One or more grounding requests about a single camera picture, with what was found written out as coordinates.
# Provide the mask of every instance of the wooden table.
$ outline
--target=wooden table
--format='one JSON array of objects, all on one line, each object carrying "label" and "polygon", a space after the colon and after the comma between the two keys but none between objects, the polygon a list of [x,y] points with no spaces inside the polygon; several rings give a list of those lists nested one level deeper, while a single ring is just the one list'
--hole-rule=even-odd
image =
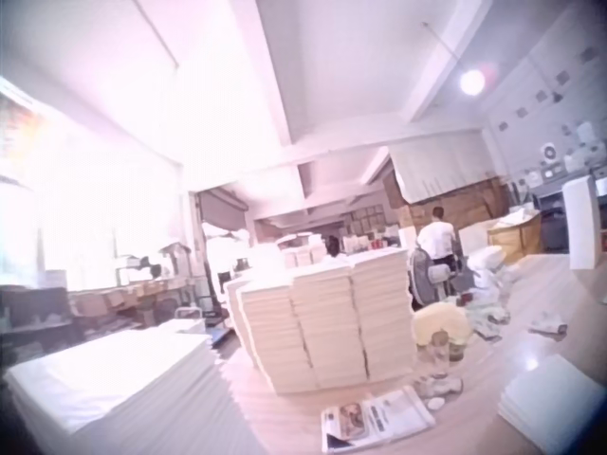
[{"label": "wooden table", "polygon": [[[607,256],[599,268],[569,270],[565,255],[528,256],[519,263],[508,307],[512,321],[502,339],[489,344],[474,335],[465,358],[452,368],[464,379],[461,395],[448,399],[437,412],[436,427],[411,438],[361,453],[424,455],[536,454],[540,451],[497,413],[500,394],[518,374],[559,353],[598,382],[607,384]],[[559,311],[569,324],[565,338],[555,339],[527,331],[529,322],[544,309]],[[321,453],[321,410],[388,391],[413,379],[405,377],[364,387],[277,396],[262,374],[239,350],[224,365],[235,400],[268,453]]]}]

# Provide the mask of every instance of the man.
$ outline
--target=man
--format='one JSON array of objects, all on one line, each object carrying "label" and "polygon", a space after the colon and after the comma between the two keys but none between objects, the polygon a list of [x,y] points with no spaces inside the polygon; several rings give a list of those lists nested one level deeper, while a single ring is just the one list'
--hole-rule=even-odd
[{"label": "man", "polygon": [[431,257],[434,264],[445,264],[451,272],[457,270],[457,261],[453,255],[455,228],[445,223],[445,210],[442,207],[432,209],[432,222],[419,231],[417,242]]},{"label": "man", "polygon": [[329,235],[325,245],[327,255],[322,260],[323,262],[329,263],[335,260],[344,260],[346,258],[346,255],[340,252],[340,241],[334,235]]}]

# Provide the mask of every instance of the newspaper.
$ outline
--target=newspaper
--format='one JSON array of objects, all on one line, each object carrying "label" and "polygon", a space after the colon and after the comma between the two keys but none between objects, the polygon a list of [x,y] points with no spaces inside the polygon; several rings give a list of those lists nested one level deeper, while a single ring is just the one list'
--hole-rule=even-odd
[{"label": "newspaper", "polygon": [[411,386],[322,412],[322,452],[347,453],[434,427]]}]

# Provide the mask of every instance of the stack of books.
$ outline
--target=stack of books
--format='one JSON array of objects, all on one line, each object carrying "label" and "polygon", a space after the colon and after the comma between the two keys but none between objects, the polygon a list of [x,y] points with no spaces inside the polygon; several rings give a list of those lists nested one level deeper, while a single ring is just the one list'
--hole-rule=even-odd
[{"label": "stack of books", "polygon": [[255,361],[276,393],[317,389],[289,290],[290,281],[281,278],[237,291]]},{"label": "stack of books", "polygon": [[315,264],[292,272],[291,298],[323,389],[366,382],[349,264]]},{"label": "stack of books", "polygon": [[352,287],[371,381],[408,373],[414,364],[407,253],[383,248],[350,258]]}]

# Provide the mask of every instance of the ceiling light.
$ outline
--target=ceiling light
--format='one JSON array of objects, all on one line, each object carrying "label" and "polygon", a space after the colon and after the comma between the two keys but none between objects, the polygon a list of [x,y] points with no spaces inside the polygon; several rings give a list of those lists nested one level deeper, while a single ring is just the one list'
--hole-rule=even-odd
[{"label": "ceiling light", "polygon": [[485,76],[478,69],[471,69],[462,75],[459,85],[466,95],[475,97],[485,88]]}]

